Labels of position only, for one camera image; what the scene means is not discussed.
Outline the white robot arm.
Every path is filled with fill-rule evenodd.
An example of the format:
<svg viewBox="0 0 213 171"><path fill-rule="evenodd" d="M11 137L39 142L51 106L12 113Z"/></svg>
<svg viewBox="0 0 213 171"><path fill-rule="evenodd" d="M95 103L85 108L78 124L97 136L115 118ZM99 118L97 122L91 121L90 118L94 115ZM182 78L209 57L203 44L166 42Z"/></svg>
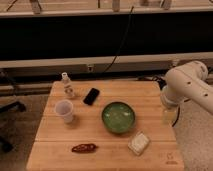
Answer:
<svg viewBox="0 0 213 171"><path fill-rule="evenodd" d="M208 68L200 61L174 67L165 74L166 85L160 94L164 123L177 121L180 104L185 98L213 115L213 87L205 82L207 77Z"/></svg>

